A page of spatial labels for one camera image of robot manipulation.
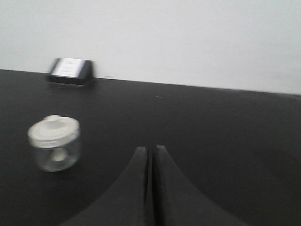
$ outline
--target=table surface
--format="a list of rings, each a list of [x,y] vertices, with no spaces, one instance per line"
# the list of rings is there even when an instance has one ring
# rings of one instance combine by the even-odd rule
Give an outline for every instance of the table surface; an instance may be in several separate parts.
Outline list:
[[[45,116],[79,120],[82,158],[40,171],[27,130]],[[0,225],[55,226],[103,194],[137,146],[165,145],[209,199],[250,225],[301,225],[301,97],[94,79],[50,84],[0,70]],[[151,185],[147,223],[154,225]]]

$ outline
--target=jar lid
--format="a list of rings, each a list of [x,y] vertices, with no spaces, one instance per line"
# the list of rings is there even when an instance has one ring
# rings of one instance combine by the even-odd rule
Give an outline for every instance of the jar lid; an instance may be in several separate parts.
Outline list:
[[[51,115],[37,122],[28,130],[31,145],[52,148],[65,145],[79,136],[79,122],[76,119]]]

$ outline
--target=glass jar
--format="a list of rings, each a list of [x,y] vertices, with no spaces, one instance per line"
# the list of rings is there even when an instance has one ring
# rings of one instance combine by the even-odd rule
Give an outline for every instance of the glass jar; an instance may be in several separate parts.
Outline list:
[[[40,169],[65,170],[80,158],[79,122],[73,118],[51,115],[28,130],[34,158]]]

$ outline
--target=black tabletop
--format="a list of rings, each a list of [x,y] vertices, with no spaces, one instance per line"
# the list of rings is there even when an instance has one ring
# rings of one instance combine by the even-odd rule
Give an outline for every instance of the black tabletop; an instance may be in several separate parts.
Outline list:
[[[46,173],[27,130],[79,120],[82,158]],[[87,87],[0,70],[0,225],[55,226],[116,180],[137,146],[165,145],[210,200],[250,225],[301,225],[301,97],[94,79]],[[151,212],[148,188],[148,225]]]

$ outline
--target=black object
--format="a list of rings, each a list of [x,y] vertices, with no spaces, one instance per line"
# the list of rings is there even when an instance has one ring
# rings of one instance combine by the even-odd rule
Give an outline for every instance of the black object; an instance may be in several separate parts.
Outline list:
[[[65,83],[65,84],[74,84],[74,85],[84,85],[88,81],[90,81],[93,77],[93,63],[90,60],[85,60],[79,74],[77,77],[65,77],[53,75],[53,71],[56,68],[58,62],[61,59],[56,59],[53,68],[49,75],[47,75],[47,81],[55,82],[55,83]]]
[[[164,146],[153,153],[153,203],[160,226],[246,226],[217,206],[182,174]]]
[[[117,181],[62,226],[144,226],[147,175],[148,152],[145,147],[138,147]]]
[[[79,89],[49,85],[45,76],[0,70],[1,226],[61,224],[114,183],[137,146],[156,144],[202,194],[244,222],[301,225],[301,96],[99,78]],[[52,114],[80,122],[82,157],[45,173],[27,130]]]

